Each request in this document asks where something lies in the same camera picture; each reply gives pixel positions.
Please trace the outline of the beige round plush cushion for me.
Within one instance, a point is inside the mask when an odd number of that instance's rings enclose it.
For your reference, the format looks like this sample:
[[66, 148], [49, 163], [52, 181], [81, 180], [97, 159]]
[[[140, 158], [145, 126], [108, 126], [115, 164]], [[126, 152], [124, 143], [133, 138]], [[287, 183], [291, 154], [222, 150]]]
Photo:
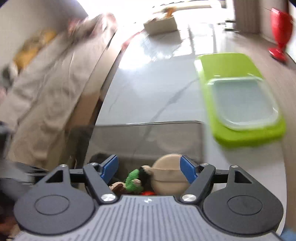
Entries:
[[180, 170], [180, 154], [167, 154], [152, 165], [151, 187], [156, 195], [180, 196], [189, 182]]

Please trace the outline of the green knitted doll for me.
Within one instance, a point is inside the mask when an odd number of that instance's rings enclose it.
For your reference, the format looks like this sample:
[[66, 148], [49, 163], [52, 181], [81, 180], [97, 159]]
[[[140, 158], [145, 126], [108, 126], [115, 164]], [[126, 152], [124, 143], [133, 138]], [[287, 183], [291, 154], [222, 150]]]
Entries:
[[117, 196], [121, 195], [140, 195], [144, 192], [147, 182], [153, 175], [152, 167], [143, 165], [131, 171], [124, 182], [115, 182], [110, 185], [110, 190]]

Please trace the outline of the red orange knitted toy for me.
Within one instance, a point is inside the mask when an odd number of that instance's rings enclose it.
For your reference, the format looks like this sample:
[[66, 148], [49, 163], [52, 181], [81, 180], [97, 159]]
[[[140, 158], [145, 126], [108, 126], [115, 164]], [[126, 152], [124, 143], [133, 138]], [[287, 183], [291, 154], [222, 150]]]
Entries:
[[155, 196], [156, 194], [153, 191], [144, 191], [141, 193], [143, 196]]

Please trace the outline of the green lid with clear panel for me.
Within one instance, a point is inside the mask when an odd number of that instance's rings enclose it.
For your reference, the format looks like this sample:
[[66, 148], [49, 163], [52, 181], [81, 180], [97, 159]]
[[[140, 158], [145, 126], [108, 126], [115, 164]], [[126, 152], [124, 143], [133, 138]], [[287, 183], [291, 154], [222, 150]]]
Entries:
[[242, 53], [198, 56], [212, 136], [226, 148], [255, 147], [283, 138], [285, 119], [267, 81]]

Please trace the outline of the smoked transparent storage bin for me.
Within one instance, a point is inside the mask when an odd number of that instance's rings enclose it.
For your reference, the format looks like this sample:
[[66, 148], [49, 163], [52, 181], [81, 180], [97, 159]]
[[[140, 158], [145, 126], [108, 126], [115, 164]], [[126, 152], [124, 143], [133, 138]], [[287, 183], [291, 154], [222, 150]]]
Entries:
[[114, 178], [123, 181], [132, 170], [152, 166], [166, 154], [181, 154], [195, 163], [204, 161], [204, 125], [200, 121], [167, 121], [95, 126], [85, 164], [118, 157]]

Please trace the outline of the beige sofa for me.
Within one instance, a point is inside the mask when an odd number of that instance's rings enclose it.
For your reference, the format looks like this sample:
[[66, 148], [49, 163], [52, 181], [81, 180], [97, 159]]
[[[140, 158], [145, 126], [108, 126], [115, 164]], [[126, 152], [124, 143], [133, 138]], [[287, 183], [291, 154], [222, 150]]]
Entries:
[[58, 164], [71, 129], [91, 123], [120, 45], [112, 14], [70, 24], [15, 78], [1, 102], [12, 133], [6, 158], [41, 168]]

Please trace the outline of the yellow cushion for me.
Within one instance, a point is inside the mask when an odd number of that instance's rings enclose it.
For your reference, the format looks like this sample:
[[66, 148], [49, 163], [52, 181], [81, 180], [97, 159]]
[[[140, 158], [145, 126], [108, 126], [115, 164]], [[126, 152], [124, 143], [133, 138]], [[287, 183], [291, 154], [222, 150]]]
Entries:
[[55, 37], [55, 30], [41, 30], [27, 39], [23, 47], [15, 55], [13, 62], [18, 68], [18, 72], [22, 71], [34, 59], [35, 56], [49, 44]]

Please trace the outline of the red goblet floor ornament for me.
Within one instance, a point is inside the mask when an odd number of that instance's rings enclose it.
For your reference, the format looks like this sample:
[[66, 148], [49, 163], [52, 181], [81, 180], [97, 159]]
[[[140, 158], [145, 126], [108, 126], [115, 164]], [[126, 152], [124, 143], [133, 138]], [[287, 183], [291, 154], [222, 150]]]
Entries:
[[269, 54], [275, 60], [286, 63], [285, 49], [292, 36], [293, 17], [287, 12], [272, 8], [271, 30], [277, 46], [269, 48]]

